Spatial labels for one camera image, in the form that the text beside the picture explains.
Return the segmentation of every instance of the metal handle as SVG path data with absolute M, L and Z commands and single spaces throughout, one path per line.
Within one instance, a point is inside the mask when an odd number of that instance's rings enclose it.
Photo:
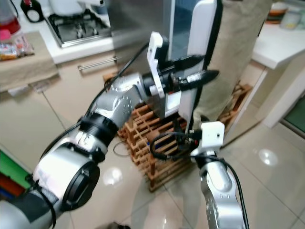
M 88 65 L 85 65 L 85 66 L 77 65 L 77 67 L 78 67 L 78 70 L 81 71 L 81 70 L 84 70 L 84 69 L 87 69 L 87 68 L 93 68 L 93 67 L 96 67 L 96 66 L 99 66 L 99 65 L 102 65 L 102 64 L 112 62 L 112 61 L 117 61 L 118 59 L 119 58 L 117 58 L 117 57 L 112 57 L 112 58 L 107 59 L 107 60 L 102 61 L 102 62 L 91 63 L 91 64 L 88 64 Z

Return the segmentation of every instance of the stove burner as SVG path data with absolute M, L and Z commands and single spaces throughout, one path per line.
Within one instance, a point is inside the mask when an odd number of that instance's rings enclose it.
M 62 48 L 111 36 L 110 28 L 89 9 L 70 17 L 52 14 L 47 23 Z

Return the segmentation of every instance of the kitchen towel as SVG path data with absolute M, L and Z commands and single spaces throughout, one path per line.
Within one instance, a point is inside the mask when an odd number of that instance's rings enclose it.
M 215 121 L 226 107 L 233 89 L 251 60 L 257 35 L 271 8 L 272 0 L 223 0 L 221 26 L 209 69 L 219 76 L 202 89 L 193 113 L 193 128 L 200 115 Z
M 57 68 L 40 33 L 25 34 L 35 54 L 0 62 L 0 92 L 45 80 L 58 74 Z

